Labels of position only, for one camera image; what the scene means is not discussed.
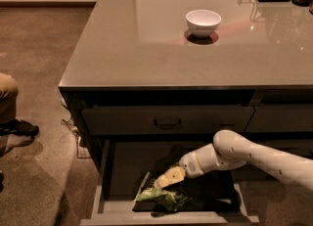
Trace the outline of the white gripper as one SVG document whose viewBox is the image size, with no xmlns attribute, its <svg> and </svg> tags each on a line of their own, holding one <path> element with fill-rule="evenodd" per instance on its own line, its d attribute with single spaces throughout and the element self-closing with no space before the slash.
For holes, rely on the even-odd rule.
<svg viewBox="0 0 313 226">
<path fill-rule="evenodd" d="M 228 163 L 217 153 L 212 144 L 183 155 L 179 165 L 169 168 L 161 174 L 154 186 L 163 189 L 170 185 L 179 183 L 187 178 L 197 178 L 213 170 L 226 170 Z"/>
</svg>

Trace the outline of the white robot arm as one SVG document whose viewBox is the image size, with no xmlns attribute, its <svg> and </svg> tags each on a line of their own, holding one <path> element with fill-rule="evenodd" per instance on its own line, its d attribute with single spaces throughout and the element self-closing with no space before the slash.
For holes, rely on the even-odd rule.
<svg viewBox="0 0 313 226">
<path fill-rule="evenodd" d="M 211 144 L 183 155 L 177 166 L 160 175 L 154 186 L 163 189 L 213 170 L 232 170 L 251 163 L 281 182 L 313 196 L 313 160 L 253 143 L 232 130 L 220 130 Z"/>
</svg>

